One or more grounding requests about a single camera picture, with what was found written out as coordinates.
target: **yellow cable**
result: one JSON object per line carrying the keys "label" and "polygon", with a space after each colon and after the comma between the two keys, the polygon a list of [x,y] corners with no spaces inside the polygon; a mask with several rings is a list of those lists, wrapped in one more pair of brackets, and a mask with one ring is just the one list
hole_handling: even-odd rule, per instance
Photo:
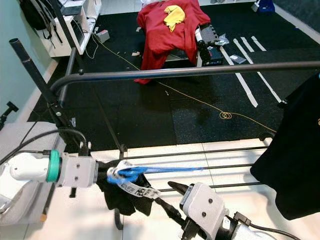
{"label": "yellow cable", "polygon": [[[123,58],[122,56],[116,54],[115,52],[113,52],[112,50],[110,50],[109,48],[107,48],[95,35],[94,35],[94,37],[95,37],[95,39],[96,39],[105,49],[107,49],[108,51],[110,51],[110,52],[113,53],[114,55],[122,58],[122,59],[125,60],[128,64],[130,64],[131,66],[135,67],[137,70],[140,71],[140,69],[139,69],[138,67],[136,67],[135,65],[133,65],[133,64],[132,64],[131,62],[129,62],[127,59]],[[275,131],[275,130],[269,128],[269,127],[267,127],[266,125],[263,125],[262,123],[260,123],[260,122],[258,122],[258,121],[256,121],[256,120],[252,119],[251,117],[248,117],[248,116],[246,116],[246,115],[243,115],[243,114],[240,114],[240,113],[236,113],[236,112],[223,111],[223,110],[221,110],[220,108],[218,108],[218,107],[216,107],[216,106],[213,106],[213,105],[211,105],[211,104],[209,104],[209,103],[207,103],[207,102],[205,102],[205,101],[201,101],[201,100],[196,99],[196,98],[194,98],[194,97],[192,97],[192,96],[189,96],[189,95],[187,95],[187,94],[185,94],[185,93],[183,93],[183,92],[180,92],[180,91],[178,91],[177,89],[174,89],[173,87],[168,86],[168,85],[166,85],[166,84],[164,84],[164,83],[162,83],[162,82],[159,82],[159,81],[157,81],[157,80],[156,80],[156,82],[157,82],[158,84],[161,84],[161,85],[165,86],[166,88],[169,88],[169,89],[171,89],[171,90],[173,90],[173,91],[181,94],[181,95],[184,95],[184,96],[186,96],[186,97],[188,97],[188,98],[190,98],[190,99],[193,99],[193,100],[195,100],[195,101],[197,101],[197,102],[199,102],[199,103],[208,105],[209,107],[218,110],[218,111],[220,112],[219,117],[220,117],[221,119],[223,119],[223,120],[225,120],[225,119],[231,119],[231,118],[232,118],[232,115],[237,115],[237,116],[241,116],[241,117],[243,117],[243,118],[249,119],[249,120],[251,120],[251,121],[253,121],[253,122],[261,125],[262,127],[266,128],[266,129],[268,129],[268,130],[270,130],[270,131],[272,131],[272,132],[274,132],[274,133],[277,132],[277,131]]]}

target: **gray wall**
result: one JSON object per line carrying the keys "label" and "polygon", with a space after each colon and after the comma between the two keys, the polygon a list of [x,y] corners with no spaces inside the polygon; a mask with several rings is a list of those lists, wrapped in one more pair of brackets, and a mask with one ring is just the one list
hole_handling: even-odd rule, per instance
{"label": "gray wall", "polygon": [[273,2],[320,33],[320,0],[273,0]]}
{"label": "gray wall", "polygon": [[7,122],[14,122],[36,85],[9,45],[9,40],[20,39],[42,74],[52,59],[27,23],[18,0],[0,0],[0,33],[0,114],[7,109],[8,101],[13,102],[20,110],[12,113]]}

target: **red cloth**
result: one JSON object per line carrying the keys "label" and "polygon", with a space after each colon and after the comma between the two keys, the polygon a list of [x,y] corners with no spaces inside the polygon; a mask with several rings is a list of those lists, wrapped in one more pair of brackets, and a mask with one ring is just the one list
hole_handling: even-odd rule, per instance
{"label": "red cloth", "polygon": [[[168,16],[165,8],[170,5],[178,5],[185,13],[184,22],[176,24],[173,32],[164,23]],[[196,64],[196,28],[211,21],[200,9],[198,0],[167,0],[148,4],[138,13],[137,22],[145,32],[141,70],[151,70],[160,69],[173,49],[184,50],[189,60]],[[134,81],[147,84],[151,79]]]}

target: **black cloth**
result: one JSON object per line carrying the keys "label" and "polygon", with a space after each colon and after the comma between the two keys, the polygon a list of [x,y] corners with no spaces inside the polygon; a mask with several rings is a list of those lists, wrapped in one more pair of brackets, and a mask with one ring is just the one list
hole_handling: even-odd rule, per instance
{"label": "black cloth", "polygon": [[[98,177],[96,184],[102,192],[104,192],[104,199],[109,210],[119,209],[122,215],[130,216],[136,210],[149,216],[153,199],[147,197],[133,196],[123,191],[118,185],[107,182],[107,170],[111,167],[116,167],[120,160],[110,161],[108,163],[99,162]],[[151,185],[143,174],[140,174],[134,184],[150,188]]]}
{"label": "black cloth", "polygon": [[272,143],[250,172],[276,190],[277,208],[293,220],[320,212],[320,74],[286,102]]}

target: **clothing rack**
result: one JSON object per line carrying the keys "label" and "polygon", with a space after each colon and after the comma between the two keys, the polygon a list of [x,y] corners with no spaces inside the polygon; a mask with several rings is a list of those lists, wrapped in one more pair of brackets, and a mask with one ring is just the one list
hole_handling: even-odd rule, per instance
{"label": "clothing rack", "polygon": [[[265,72],[265,71],[284,71],[284,70],[306,70],[320,68],[320,61],[300,61],[300,62],[281,62],[281,63],[264,63],[264,64],[244,64],[244,65],[228,65],[228,66],[207,66],[207,67],[189,67],[189,68],[174,68],[174,69],[159,69],[159,70],[141,70],[141,71],[120,71],[120,72],[101,72],[101,73],[85,73],[84,65],[80,54],[77,51],[75,43],[70,35],[65,20],[58,7],[57,0],[50,0],[56,16],[60,22],[62,30],[64,31],[69,44],[71,45],[71,55],[68,61],[67,70],[65,76],[58,79],[51,87],[47,85],[44,78],[40,74],[33,60],[30,58],[19,39],[14,38],[9,41],[13,50],[19,57],[21,63],[31,76],[32,80],[42,93],[47,106],[49,108],[50,115],[55,125],[58,128],[67,127],[74,128],[63,109],[65,98],[68,94],[67,87],[70,84],[75,83],[92,83],[92,82],[108,82],[108,81],[122,81],[130,79],[153,79],[153,78],[169,78],[169,77],[186,77],[186,76],[203,76],[203,75],[218,75],[218,74],[234,74],[234,73],[248,73],[248,72]],[[79,64],[79,71],[76,74],[71,74],[75,60]],[[182,153],[169,153],[169,154],[157,154],[157,155],[142,155],[135,157],[124,157],[127,152],[127,147],[124,144],[120,144],[118,138],[104,113],[104,120],[108,127],[112,138],[119,149],[119,160],[130,159],[143,159],[143,158],[158,158],[168,156],[181,156],[192,154],[205,154],[205,153],[222,153],[222,152],[234,152],[234,151],[250,151],[258,149],[267,149],[268,146],[261,147],[245,147],[245,148],[232,148],[232,149],[218,149],[211,151],[194,151],[194,152],[182,152]],[[267,137],[273,137],[271,132],[263,133],[259,139],[264,141]],[[80,145],[80,139],[75,137],[69,137],[66,135],[61,136],[66,144]],[[240,168],[250,167],[252,164],[237,164],[237,165],[224,165],[224,166],[211,166],[205,169],[224,169],[224,168]],[[261,182],[248,182],[237,184],[223,184],[212,185],[211,188],[228,188],[228,187],[240,187],[240,186],[252,186],[261,185]],[[166,188],[161,189],[161,192],[172,192],[174,189]],[[76,189],[71,189],[71,198],[76,197]],[[116,227],[121,230],[123,224],[121,223],[119,210],[114,211],[114,219]]]}

